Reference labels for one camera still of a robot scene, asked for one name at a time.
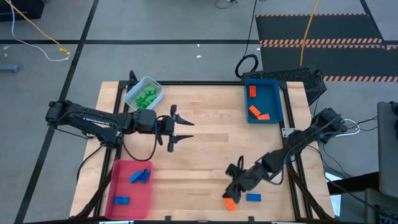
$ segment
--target black floor mat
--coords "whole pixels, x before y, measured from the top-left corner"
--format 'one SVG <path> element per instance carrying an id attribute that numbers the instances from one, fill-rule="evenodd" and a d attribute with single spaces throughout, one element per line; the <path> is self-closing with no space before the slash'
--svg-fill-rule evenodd
<path id="1" fill-rule="evenodd" d="M 398 47 L 397 46 L 388 46 L 387 53 L 390 56 L 392 63 L 394 63 L 396 67 L 396 71 L 398 71 Z"/>
<path id="2" fill-rule="evenodd" d="M 303 66 L 319 68 L 326 81 L 396 82 L 391 56 L 380 45 L 306 45 Z M 300 65 L 301 45 L 263 45 L 262 67 L 279 71 Z"/>
<path id="3" fill-rule="evenodd" d="M 259 38 L 260 40 L 301 40 L 309 19 L 309 14 L 257 15 Z M 341 39 L 339 42 L 335 40 L 333 44 L 375 44 L 381 42 L 381 38 L 366 14 L 317 14 L 312 19 L 307 35 L 307 39 Z M 348 39 L 356 39 L 357 42 L 352 43 L 352 40 L 348 42 Z"/>

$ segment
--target hazard stripe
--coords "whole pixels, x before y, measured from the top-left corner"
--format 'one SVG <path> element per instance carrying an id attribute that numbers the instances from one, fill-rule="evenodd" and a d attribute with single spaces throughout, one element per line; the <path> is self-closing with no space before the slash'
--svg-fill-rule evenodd
<path id="1" fill-rule="evenodd" d="M 314 16 L 363 16 L 366 15 L 366 13 L 321 13 L 321 14 L 315 14 Z M 264 16 L 311 16 L 311 14 L 258 14 L 256 15 L 256 18 L 258 17 L 264 17 Z"/>
<path id="2" fill-rule="evenodd" d="M 263 44 L 262 47 L 302 47 L 301 44 L 272 44 L 274 41 L 270 40 L 269 44 Z M 349 48 L 349 49 L 384 49 L 383 45 L 350 45 L 350 44 L 305 44 L 305 48 Z"/>
<path id="3" fill-rule="evenodd" d="M 287 39 L 287 40 L 260 40 L 260 44 L 302 44 L 303 39 Z M 345 38 L 345 39 L 306 39 L 306 44 L 377 44 L 381 43 L 378 38 Z"/>
<path id="4" fill-rule="evenodd" d="M 375 77 L 375 76 L 324 76 L 323 81 L 329 82 L 398 82 L 398 77 Z"/>

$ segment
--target metal clamp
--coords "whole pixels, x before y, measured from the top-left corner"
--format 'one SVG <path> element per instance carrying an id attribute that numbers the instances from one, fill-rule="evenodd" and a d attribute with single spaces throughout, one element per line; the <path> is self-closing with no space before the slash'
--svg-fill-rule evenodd
<path id="1" fill-rule="evenodd" d="M 287 138 L 290 134 L 297 131 L 295 128 L 282 128 L 282 137 Z"/>

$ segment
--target wooden tabletop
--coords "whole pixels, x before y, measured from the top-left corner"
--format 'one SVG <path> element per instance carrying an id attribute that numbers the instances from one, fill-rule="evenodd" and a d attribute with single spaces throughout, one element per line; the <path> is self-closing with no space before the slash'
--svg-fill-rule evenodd
<path id="1" fill-rule="evenodd" d="M 112 113 L 117 86 L 117 82 L 102 83 L 97 110 Z M 296 128 L 305 129 L 310 124 L 311 114 L 303 84 L 288 83 L 288 88 Z M 280 186 L 262 181 L 251 191 L 261 194 L 262 202 L 247 202 L 243 193 L 234 212 L 227 211 L 221 198 L 231 182 L 225 174 L 230 163 L 235 164 L 238 157 L 244 155 L 244 168 L 247 169 L 266 152 L 282 147 L 278 124 L 249 124 L 246 121 L 243 86 L 164 86 L 164 98 L 155 107 L 157 114 L 169 114 L 172 104 L 178 106 L 177 113 L 182 118 L 195 123 L 194 126 L 176 125 L 175 133 L 195 137 L 180 141 L 173 153 L 167 152 L 167 143 L 157 146 L 151 160 L 154 188 L 148 220 L 164 220 L 167 215 L 172 220 L 243 221 L 248 216 L 254 216 L 256 221 L 294 220 L 287 175 Z M 282 107 L 287 125 L 285 105 Z M 152 150 L 154 136 L 131 134 L 125 137 L 125 142 L 134 156 L 143 159 Z M 97 140 L 89 140 L 85 157 L 98 146 Z M 82 168 L 70 215 L 80 212 L 98 188 L 104 152 L 99 152 Z M 121 158 L 130 159 L 124 151 Z M 309 191 L 333 216 L 319 154 L 308 147 L 303 150 L 302 159 Z M 107 196 L 108 190 L 103 196 L 102 215 Z M 305 217 L 304 206 L 300 208 L 301 216 Z"/>

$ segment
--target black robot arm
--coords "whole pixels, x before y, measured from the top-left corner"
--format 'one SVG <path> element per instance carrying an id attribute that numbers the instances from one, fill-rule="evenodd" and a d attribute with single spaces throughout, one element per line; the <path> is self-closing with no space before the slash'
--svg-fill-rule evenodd
<path id="1" fill-rule="evenodd" d="M 80 129 L 84 135 L 92 134 L 107 147 L 118 147 L 124 134 L 156 134 L 162 145 L 161 135 L 169 136 L 167 150 L 172 152 L 179 140 L 192 137 L 174 136 L 175 123 L 193 125 L 176 114 L 177 105 L 172 105 L 170 115 L 157 117 L 154 110 L 139 109 L 132 113 L 111 114 L 85 108 L 71 101 L 50 102 L 45 120 L 49 126 L 70 125 Z"/>
<path id="2" fill-rule="evenodd" d="M 324 143 L 335 135 L 345 132 L 343 119 L 333 109 L 319 112 L 304 131 L 296 130 L 288 136 L 282 149 L 268 152 L 259 158 L 248 170 L 243 169 L 242 160 L 238 165 L 230 164 L 226 174 L 233 178 L 223 197 L 232 198 L 236 203 L 241 198 L 241 192 L 252 190 L 261 180 L 271 181 L 283 169 L 286 158 L 300 152 L 311 142 L 319 140 Z"/>

